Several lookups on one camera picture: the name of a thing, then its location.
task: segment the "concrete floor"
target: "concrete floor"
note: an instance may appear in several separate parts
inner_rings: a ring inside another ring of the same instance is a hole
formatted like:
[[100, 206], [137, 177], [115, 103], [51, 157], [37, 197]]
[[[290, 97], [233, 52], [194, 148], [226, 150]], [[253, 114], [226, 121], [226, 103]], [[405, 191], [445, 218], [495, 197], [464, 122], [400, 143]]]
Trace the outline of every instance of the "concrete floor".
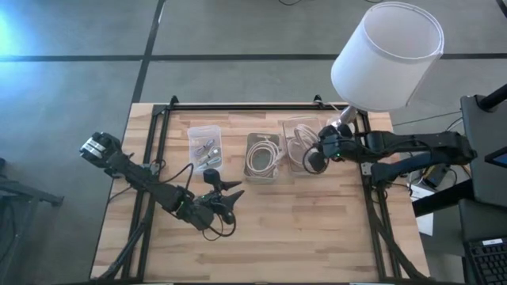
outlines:
[[[407, 2], [440, 21], [446, 54], [462, 55], [439, 61], [410, 106], [391, 113], [393, 124], [400, 134], [443, 131], [459, 114], [417, 120], [459, 111], [461, 96], [488, 94], [507, 82], [507, 18], [494, 0]], [[141, 62], [71, 56], [143, 55], [157, 4], [0, 2], [0, 157], [8, 161], [11, 178], [65, 196], [60, 208], [41, 205], [5, 284], [88, 278], [111, 180], [81, 159], [78, 149], [94, 131], [122, 137]], [[292, 7], [276, 0], [167, 0], [153, 54], [337, 54], [371, 5], [361, 0], [303, 0]], [[502, 53], [503, 59], [467, 59], [477, 53]], [[333, 101], [338, 98], [329, 80], [331, 64], [152, 62], [140, 101], [164, 102], [172, 95], [184, 102], [309, 101], [315, 94]], [[444, 215], [447, 222], [436, 231], [456, 225], [450, 216]], [[456, 260], [437, 253], [434, 240], [424, 238], [432, 275], [456, 280]]]

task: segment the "wooden table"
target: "wooden table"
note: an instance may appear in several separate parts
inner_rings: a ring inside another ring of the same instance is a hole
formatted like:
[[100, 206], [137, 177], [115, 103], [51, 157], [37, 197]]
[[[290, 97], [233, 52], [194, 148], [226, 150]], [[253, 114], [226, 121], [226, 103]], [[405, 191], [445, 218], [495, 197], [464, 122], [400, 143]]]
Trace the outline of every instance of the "wooden table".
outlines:
[[[135, 163], [143, 159], [152, 107], [152, 104], [132, 106], [123, 151], [135, 153], [132, 158]], [[269, 185], [251, 184], [245, 181], [242, 173], [249, 133], [281, 134], [281, 120], [316, 116], [324, 124], [332, 115], [336, 112], [172, 111], [164, 154], [167, 167], [161, 173], [161, 180], [173, 176], [189, 162], [187, 129], [216, 124], [222, 130], [221, 177], [224, 181], [243, 181], [233, 191], [244, 189], [246, 193], [234, 208], [238, 220], [235, 234], [213, 242], [204, 240], [201, 232], [157, 205], [145, 281], [377, 281], [358, 164], [331, 162], [324, 174], [295, 178], [289, 174], [285, 158], [276, 183]], [[389, 114], [370, 113], [368, 117], [372, 130], [392, 130]], [[174, 183], [183, 185], [186, 179], [186, 175], [181, 175]], [[126, 186], [124, 181], [116, 180], [111, 195]], [[193, 176], [190, 190], [196, 195], [210, 189], [202, 175]], [[124, 247], [134, 200], [135, 191], [129, 191], [108, 205], [92, 276], [104, 272]], [[390, 188], [387, 203], [398, 245], [417, 269], [428, 275], [407, 190]], [[385, 246], [383, 251], [389, 268]], [[137, 254], [135, 252], [132, 272], [137, 268]]]

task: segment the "keyboard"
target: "keyboard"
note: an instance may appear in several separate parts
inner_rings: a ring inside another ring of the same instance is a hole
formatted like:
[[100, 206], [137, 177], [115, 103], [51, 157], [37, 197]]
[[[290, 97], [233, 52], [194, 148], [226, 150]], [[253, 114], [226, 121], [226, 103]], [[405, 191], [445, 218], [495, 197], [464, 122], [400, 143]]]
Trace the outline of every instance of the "keyboard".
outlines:
[[507, 285], [507, 237], [466, 242], [465, 251], [478, 284]]

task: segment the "white lamp shade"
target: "white lamp shade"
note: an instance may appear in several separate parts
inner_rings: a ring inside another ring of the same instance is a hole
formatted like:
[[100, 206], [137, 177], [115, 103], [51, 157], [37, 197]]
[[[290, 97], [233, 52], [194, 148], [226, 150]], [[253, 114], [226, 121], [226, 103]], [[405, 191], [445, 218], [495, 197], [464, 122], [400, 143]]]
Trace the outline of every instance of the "white lamp shade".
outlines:
[[405, 107], [444, 50], [444, 33], [428, 12], [401, 2], [370, 8], [336, 58], [338, 95], [370, 112]]

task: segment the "lamp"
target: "lamp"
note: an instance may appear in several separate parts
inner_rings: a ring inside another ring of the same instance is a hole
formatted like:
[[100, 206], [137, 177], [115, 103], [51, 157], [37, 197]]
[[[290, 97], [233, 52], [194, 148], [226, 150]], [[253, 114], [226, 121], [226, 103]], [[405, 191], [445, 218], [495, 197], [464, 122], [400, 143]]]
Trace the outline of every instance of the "lamp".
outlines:
[[352, 122], [357, 109], [407, 106], [443, 50], [444, 33], [430, 13], [401, 2], [370, 8], [331, 68], [334, 88], [350, 104], [340, 123]]

